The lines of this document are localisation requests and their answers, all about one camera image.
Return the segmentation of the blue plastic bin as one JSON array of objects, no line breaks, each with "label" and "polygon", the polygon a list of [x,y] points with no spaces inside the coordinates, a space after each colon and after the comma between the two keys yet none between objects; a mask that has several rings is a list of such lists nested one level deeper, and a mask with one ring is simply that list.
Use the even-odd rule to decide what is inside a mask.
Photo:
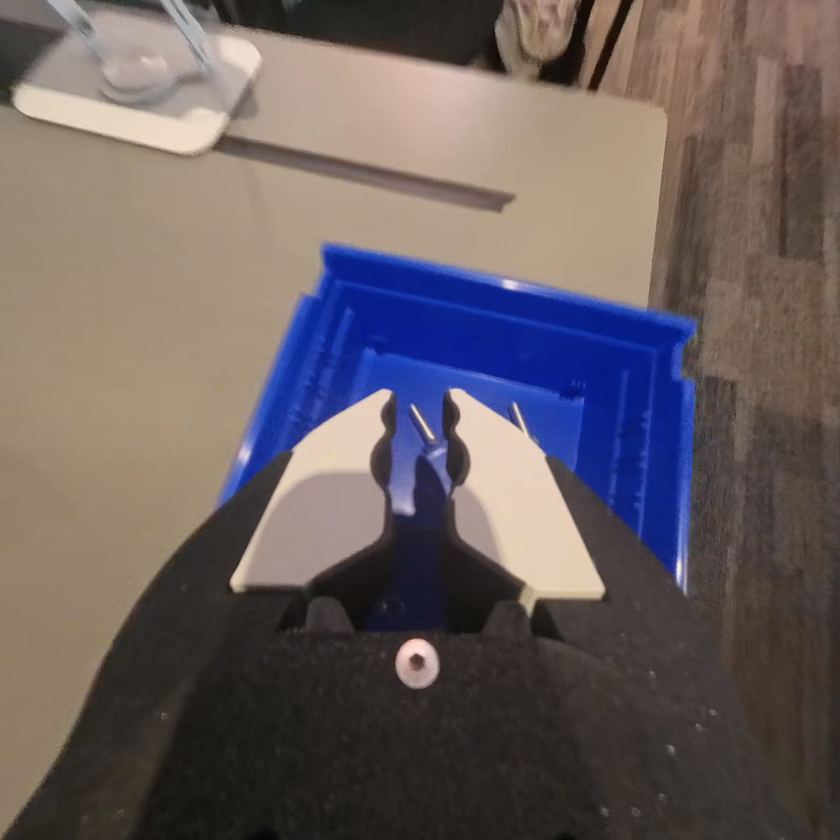
[{"label": "blue plastic bin", "polygon": [[[224,592],[328,596],[368,631],[476,634],[500,602],[538,622],[558,607],[682,603],[695,386],[680,375],[694,325],[676,316],[326,245],[315,291],[298,303],[224,488],[265,467],[225,516],[244,516],[227,548]],[[510,420],[526,418],[605,584],[599,602],[521,604],[518,582],[459,544],[452,529],[445,394],[460,388]],[[304,587],[235,594],[229,580],[291,450],[381,389],[396,396],[391,527],[379,547]],[[424,451],[409,406],[437,436]]]}]

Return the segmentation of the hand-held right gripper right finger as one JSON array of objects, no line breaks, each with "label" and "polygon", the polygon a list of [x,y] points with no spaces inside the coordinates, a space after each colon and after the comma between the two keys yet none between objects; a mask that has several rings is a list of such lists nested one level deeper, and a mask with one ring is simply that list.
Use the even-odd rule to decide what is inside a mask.
[{"label": "hand-held right gripper right finger", "polygon": [[517,581],[521,604],[601,601],[605,584],[541,447],[459,388],[445,394],[444,426],[457,542]]}]

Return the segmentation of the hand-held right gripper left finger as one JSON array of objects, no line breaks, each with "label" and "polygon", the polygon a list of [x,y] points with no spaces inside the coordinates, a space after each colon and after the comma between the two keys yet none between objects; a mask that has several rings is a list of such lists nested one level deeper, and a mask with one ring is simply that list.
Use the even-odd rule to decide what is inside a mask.
[{"label": "hand-held right gripper left finger", "polygon": [[383,544],[395,432],[396,395],[381,389],[302,438],[229,580],[231,592],[304,587]]}]

